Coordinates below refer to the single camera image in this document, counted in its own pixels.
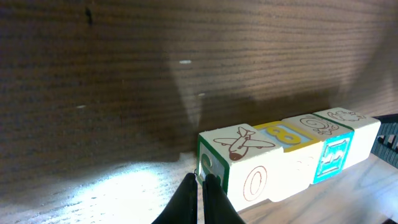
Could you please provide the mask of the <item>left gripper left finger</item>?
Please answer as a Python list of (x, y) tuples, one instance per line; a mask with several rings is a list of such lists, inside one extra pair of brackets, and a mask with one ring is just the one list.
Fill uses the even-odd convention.
[(152, 224), (197, 224), (198, 184), (194, 173), (188, 173)]

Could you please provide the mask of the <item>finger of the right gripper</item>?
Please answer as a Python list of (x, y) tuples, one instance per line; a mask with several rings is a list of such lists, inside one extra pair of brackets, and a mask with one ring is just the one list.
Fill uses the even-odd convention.
[(381, 126), (377, 132), (371, 153), (397, 168), (398, 115), (388, 114), (377, 116), (376, 119), (381, 122)]

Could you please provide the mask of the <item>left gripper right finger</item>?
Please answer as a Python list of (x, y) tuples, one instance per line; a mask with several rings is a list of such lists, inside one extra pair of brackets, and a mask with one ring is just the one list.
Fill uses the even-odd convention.
[(203, 209), (205, 224), (245, 224), (213, 174), (203, 181)]

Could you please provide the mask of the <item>blue top block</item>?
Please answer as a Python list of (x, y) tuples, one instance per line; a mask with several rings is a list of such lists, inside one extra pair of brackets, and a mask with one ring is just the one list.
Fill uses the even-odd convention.
[(343, 170), (353, 141), (352, 129), (315, 114), (303, 114), (283, 121), (310, 133), (323, 143), (313, 184), (327, 180)]

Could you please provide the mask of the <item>green sided block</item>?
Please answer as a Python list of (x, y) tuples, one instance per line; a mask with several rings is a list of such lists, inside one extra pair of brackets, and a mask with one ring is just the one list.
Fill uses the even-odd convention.
[(283, 147), (277, 159), (276, 186), (269, 199), (280, 202), (309, 187), (313, 182), (323, 141), (285, 121), (274, 121), (254, 127)]

